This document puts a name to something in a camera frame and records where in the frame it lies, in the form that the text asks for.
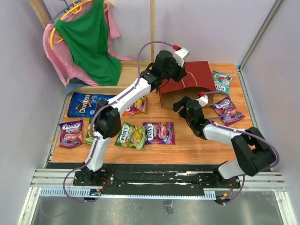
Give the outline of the red brown paper bag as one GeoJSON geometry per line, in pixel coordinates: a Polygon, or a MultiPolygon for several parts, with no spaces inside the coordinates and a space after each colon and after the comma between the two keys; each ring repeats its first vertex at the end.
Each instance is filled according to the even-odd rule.
{"type": "Polygon", "coordinates": [[[180,82],[169,80],[159,88],[160,103],[165,109],[173,109],[173,104],[188,96],[197,99],[198,93],[215,91],[216,87],[207,61],[186,62],[187,75],[180,82]]]}

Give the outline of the purple Foxs candy bag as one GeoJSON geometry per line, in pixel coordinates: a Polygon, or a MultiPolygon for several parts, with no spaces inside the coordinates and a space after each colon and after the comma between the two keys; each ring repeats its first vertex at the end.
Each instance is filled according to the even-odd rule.
{"type": "Polygon", "coordinates": [[[175,144],[173,122],[144,122],[142,125],[146,128],[146,145],[175,144]]]}
{"type": "Polygon", "coordinates": [[[226,126],[234,124],[245,118],[243,113],[234,105],[233,102],[230,101],[229,97],[225,97],[210,107],[214,109],[219,116],[223,115],[221,120],[226,126]]]}

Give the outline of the orange Tops candy bag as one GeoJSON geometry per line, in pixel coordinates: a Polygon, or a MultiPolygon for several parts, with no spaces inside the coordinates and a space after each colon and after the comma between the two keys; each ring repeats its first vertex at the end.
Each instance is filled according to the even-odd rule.
{"type": "Polygon", "coordinates": [[[148,107],[147,97],[143,96],[140,99],[138,99],[136,102],[134,102],[129,108],[127,108],[122,115],[127,116],[127,115],[141,114],[141,113],[147,114],[148,113],[147,107],[148,107]]]}

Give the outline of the teal Foxs candy bag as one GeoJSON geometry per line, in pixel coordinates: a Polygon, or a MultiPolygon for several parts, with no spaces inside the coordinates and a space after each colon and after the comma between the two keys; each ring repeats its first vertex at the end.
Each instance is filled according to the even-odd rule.
{"type": "Polygon", "coordinates": [[[232,75],[213,71],[212,77],[217,91],[229,94],[230,82],[233,79],[232,75]]]}

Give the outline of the yellow green candy bag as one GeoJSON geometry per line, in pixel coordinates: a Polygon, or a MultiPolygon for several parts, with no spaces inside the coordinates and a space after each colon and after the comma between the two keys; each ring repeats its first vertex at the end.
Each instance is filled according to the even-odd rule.
{"type": "Polygon", "coordinates": [[[89,144],[92,145],[93,144],[93,140],[94,138],[92,137],[91,133],[90,133],[90,127],[91,127],[91,123],[92,123],[93,118],[89,118],[89,123],[88,123],[88,128],[87,128],[87,134],[86,137],[84,139],[84,143],[85,144],[89,144]]]}
{"type": "Polygon", "coordinates": [[[115,141],[115,146],[144,150],[147,141],[146,127],[136,127],[124,122],[115,141]]]}

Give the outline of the blue Doritos chip bag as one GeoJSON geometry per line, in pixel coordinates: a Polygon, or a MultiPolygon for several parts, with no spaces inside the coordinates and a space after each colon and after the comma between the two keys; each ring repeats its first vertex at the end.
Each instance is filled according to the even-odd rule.
{"type": "Polygon", "coordinates": [[[74,92],[69,103],[67,116],[69,118],[94,117],[98,101],[102,98],[107,101],[113,97],[115,95],[74,92]]]}

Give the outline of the purple Tops candy bag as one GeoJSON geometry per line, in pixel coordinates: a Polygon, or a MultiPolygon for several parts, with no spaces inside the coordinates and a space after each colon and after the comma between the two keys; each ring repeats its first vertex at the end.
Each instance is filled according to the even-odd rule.
{"type": "Polygon", "coordinates": [[[83,120],[63,122],[59,127],[60,147],[70,149],[83,144],[83,120]]]}

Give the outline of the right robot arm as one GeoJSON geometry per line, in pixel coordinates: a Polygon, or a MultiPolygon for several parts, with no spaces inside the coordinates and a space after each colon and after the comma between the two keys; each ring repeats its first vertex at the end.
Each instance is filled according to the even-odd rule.
{"type": "Polygon", "coordinates": [[[222,188],[229,179],[240,175],[253,177],[278,163],[278,152],[265,140],[259,129],[234,129],[205,118],[203,105],[206,98],[203,96],[192,100],[185,96],[173,104],[173,111],[185,119],[195,136],[233,148],[236,159],[223,162],[213,170],[212,181],[215,186],[222,188]]]}

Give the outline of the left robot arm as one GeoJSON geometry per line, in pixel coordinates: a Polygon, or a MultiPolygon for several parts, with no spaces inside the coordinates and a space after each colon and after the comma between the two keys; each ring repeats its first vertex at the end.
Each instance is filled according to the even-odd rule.
{"type": "Polygon", "coordinates": [[[155,61],[142,71],[138,78],[120,94],[109,100],[99,100],[97,112],[91,123],[93,144],[84,165],[80,168],[89,185],[100,181],[104,155],[109,143],[121,130],[121,116],[141,97],[157,89],[163,80],[180,82],[186,76],[185,58],[189,51],[179,48],[174,53],[161,50],[155,61]]]}

